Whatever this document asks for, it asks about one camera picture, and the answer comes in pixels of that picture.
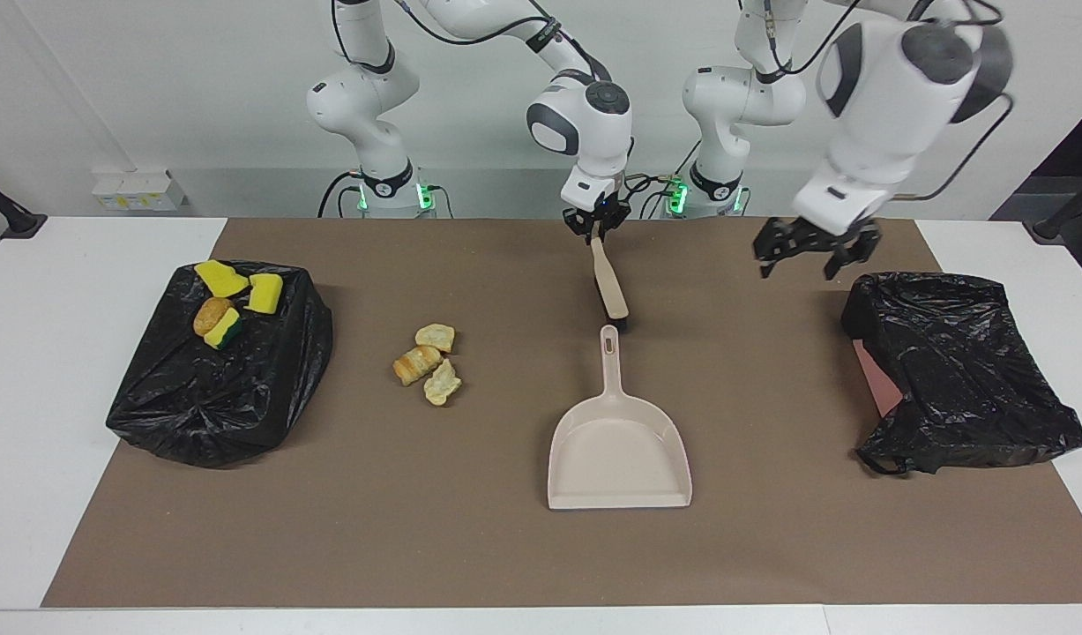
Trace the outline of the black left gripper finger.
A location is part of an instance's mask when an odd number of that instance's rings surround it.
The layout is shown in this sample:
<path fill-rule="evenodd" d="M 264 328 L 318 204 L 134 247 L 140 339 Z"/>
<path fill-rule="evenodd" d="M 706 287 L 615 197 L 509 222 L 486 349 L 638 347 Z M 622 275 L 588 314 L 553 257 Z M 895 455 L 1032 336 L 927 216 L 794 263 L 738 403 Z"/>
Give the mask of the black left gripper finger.
<path fill-rule="evenodd" d="M 762 279 L 767 279 L 777 264 L 795 256 L 794 225 L 783 220 L 767 220 L 754 238 L 754 257 Z"/>
<path fill-rule="evenodd" d="M 837 273 L 853 264 L 865 264 L 875 252 L 879 238 L 858 238 L 852 244 L 836 244 L 827 261 L 827 280 L 836 278 Z"/>

